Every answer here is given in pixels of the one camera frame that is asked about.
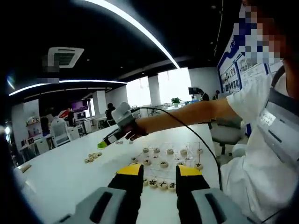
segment white shirt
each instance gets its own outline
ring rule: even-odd
[[[289,203],[298,182],[297,174],[278,159],[255,125],[271,81],[268,75],[227,97],[231,108],[246,124],[253,125],[246,155],[221,167],[223,192],[241,207],[244,215],[261,221]],[[275,89],[288,96],[285,74]]]

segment green tip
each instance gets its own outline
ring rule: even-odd
[[[106,144],[106,142],[102,141],[98,144],[98,149],[103,149],[106,148],[108,145]]]

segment white sleeve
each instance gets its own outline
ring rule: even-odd
[[[245,122],[254,121],[265,106],[272,77],[260,77],[256,82],[227,97],[228,104]]]

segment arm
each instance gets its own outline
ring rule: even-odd
[[[171,114],[183,121],[186,125],[197,124],[212,118],[223,118],[236,115],[233,109],[229,106],[226,98],[189,104],[171,112]],[[182,126],[181,123],[177,122],[166,113],[139,119],[136,122],[146,133],[153,133]]]

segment ceiling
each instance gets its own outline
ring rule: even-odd
[[[233,24],[238,20],[241,5],[240,0],[223,0],[217,42],[222,0],[107,1],[139,21],[180,67],[189,68],[217,65]],[[17,86],[36,77],[127,82],[175,68],[165,54],[133,25],[93,3],[82,0],[22,1],[5,10],[10,12],[10,19],[4,27],[8,34],[5,36],[7,63],[4,72]],[[84,52],[73,68],[45,73],[43,59],[50,47],[84,48]]]

